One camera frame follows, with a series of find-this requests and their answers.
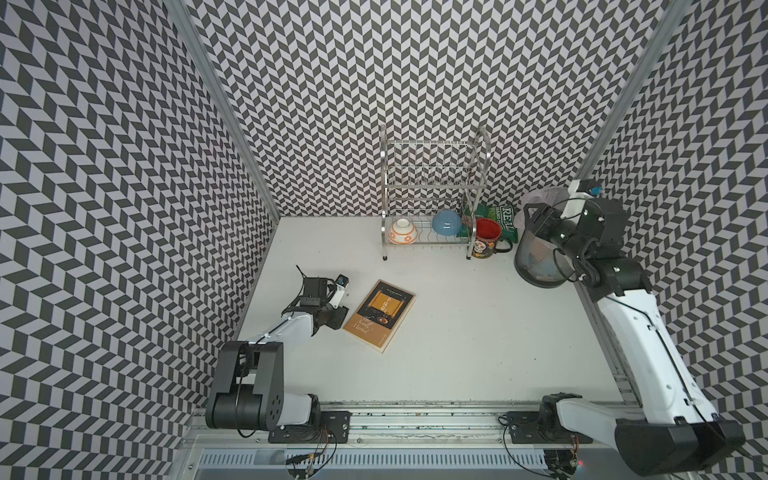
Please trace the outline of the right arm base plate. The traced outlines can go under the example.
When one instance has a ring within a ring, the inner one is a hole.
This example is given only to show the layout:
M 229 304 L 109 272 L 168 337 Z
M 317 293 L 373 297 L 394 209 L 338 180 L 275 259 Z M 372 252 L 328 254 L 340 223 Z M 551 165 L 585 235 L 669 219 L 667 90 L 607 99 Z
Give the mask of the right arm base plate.
M 563 427 L 556 414 L 533 411 L 509 411 L 500 417 L 501 423 L 511 430 L 514 444 L 568 444 L 590 445 L 591 437 Z

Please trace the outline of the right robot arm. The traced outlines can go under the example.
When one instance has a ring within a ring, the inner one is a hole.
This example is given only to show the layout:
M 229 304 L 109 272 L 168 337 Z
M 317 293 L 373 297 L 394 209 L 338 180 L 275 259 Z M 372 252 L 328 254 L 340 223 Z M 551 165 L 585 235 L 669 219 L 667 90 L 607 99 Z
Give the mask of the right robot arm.
M 627 256 L 628 216 L 605 198 L 566 199 L 524 206 L 524 239 L 553 247 L 584 286 L 614 333 L 640 396 L 643 416 L 623 418 L 582 398 L 556 401 L 559 424 L 603 443 L 636 475 L 683 474 L 710 468 L 745 442 L 743 427 L 724 419 L 689 373 L 658 309 L 650 280 Z

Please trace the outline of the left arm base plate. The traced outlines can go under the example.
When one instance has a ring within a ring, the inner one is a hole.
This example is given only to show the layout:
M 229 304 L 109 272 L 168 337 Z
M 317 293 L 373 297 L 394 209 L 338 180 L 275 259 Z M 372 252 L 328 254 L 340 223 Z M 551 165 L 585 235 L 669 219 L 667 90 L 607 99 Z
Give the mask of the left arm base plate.
M 346 444 L 352 413 L 350 411 L 321 411 L 302 425 L 279 426 L 268 434 L 270 444 Z

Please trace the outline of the brown book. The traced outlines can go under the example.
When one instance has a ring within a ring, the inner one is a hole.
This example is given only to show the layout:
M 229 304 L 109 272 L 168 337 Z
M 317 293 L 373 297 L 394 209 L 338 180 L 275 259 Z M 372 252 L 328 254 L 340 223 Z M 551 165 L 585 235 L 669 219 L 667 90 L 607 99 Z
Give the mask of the brown book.
M 343 325 L 343 330 L 384 353 L 403 323 L 416 295 L 379 280 Z

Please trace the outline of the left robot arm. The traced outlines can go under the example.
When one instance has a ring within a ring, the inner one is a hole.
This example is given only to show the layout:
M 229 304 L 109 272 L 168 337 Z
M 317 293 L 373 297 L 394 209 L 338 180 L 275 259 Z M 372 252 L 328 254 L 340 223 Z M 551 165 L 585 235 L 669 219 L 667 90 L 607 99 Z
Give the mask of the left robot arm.
M 317 396 L 285 390 L 285 353 L 305 344 L 323 326 L 341 328 L 348 314 L 341 304 L 348 285 L 349 278 L 342 274 L 334 279 L 304 275 L 299 293 L 274 327 L 254 339 L 223 346 L 205 407 L 209 428 L 235 430 L 245 438 L 258 431 L 321 428 Z

